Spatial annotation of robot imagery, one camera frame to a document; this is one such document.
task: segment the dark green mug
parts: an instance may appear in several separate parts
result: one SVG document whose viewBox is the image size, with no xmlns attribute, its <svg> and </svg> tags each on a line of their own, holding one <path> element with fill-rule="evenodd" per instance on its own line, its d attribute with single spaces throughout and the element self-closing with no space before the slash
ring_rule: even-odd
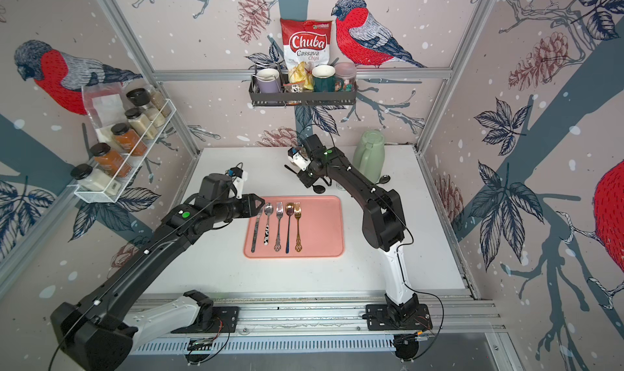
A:
<svg viewBox="0 0 624 371">
<path fill-rule="evenodd" d="M 314 92 L 335 92 L 336 82 L 340 82 L 339 88 L 345 85 L 345 80 L 336 77 L 336 69 L 330 65 L 319 65 L 312 69 L 314 76 Z"/>
</svg>

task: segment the spice jar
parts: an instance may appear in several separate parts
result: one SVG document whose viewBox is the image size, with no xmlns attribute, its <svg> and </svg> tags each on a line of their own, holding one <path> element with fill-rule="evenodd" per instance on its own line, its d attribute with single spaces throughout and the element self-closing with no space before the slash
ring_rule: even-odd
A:
<svg viewBox="0 0 624 371">
<path fill-rule="evenodd" d="M 124 158 L 121 155 L 110 148 L 105 143 L 96 143 L 91 146 L 91 154 L 93 154 L 94 159 L 102 166 L 102 168 L 106 171 L 106 173 L 111 176 L 119 176 L 120 178 L 124 178 L 128 176 L 131 168 L 128 164 L 124 164 Z"/>
<path fill-rule="evenodd" d="M 169 106 L 165 107 L 167 100 L 162 95 L 162 93 L 160 93 L 158 89 L 154 88 L 153 85 L 147 85 L 144 87 L 144 89 L 150 96 L 150 101 L 152 102 L 154 107 L 158 108 L 160 110 L 160 113 L 162 113 L 164 117 L 168 117 L 171 113 L 171 109 L 169 109 Z"/>
<path fill-rule="evenodd" d="M 117 123 L 110 129 L 110 132 L 113 133 L 115 141 L 130 153 L 130 156 L 141 157 L 147 152 L 147 146 L 129 125 Z"/>
<path fill-rule="evenodd" d="M 148 119 L 153 121 L 154 127 L 160 127 L 167 121 L 165 117 L 160 114 L 160 111 L 152 105 L 150 96 L 144 88 L 140 87 L 132 90 L 126 94 L 126 97 L 136 108 L 141 110 Z"/>
<path fill-rule="evenodd" d="M 72 177 L 84 188 L 94 191 L 104 191 L 106 195 L 115 196 L 119 193 L 121 183 L 113 180 L 109 175 L 98 168 L 87 164 L 80 164 L 70 172 Z"/>
<path fill-rule="evenodd" d="M 150 126 L 150 119 L 147 119 L 145 115 L 141 113 L 138 108 L 130 108 L 125 113 L 125 117 L 128 118 L 128 123 L 139 135 L 143 135 L 145 139 L 156 139 L 158 131 L 154 126 Z"/>
</svg>

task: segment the gold fork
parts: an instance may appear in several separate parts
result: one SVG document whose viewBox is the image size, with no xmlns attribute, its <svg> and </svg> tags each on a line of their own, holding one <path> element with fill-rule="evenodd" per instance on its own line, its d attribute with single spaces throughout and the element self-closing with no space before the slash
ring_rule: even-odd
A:
<svg viewBox="0 0 624 371">
<path fill-rule="evenodd" d="M 294 218 L 297 220 L 297 244 L 294 246 L 294 250 L 300 252 L 302 247 L 301 237 L 299 236 L 299 219 L 301 218 L 301 204 L 299 202 L 294 204 Z"/>
</svg>

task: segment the black metal basket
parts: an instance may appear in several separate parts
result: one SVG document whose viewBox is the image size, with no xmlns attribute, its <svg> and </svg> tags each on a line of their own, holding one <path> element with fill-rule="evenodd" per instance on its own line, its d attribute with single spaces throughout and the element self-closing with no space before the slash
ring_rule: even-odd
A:
<svg viewBox="0 0 624 371">
<path fill-rule="evenodd" d="M 282 82 L 288 82 L 288 75 L 281 74 Z M 340 92 L 281 92 L 260 93 L 256 78 L 252 76 L 249 84 L 249 97 L 255 107 L 293 107 L 293 106 L 348 106 L 355 104 L 358 90 L 355 84 L 352 91 Z"/>
</svg>

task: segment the green thermos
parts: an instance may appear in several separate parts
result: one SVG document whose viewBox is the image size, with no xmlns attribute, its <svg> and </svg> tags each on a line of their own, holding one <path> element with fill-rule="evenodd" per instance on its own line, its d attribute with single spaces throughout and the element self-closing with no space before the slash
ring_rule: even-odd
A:
<svg viewBox="0 0 624 371">
<path fill-rule="evenodd" d="M 386 138 L 379 130 L 367 131 L 362 134 L 353 155 L 355 168 L 373 183 L 381 176 L 386 159 L 385 143 Z"/>
</svg>

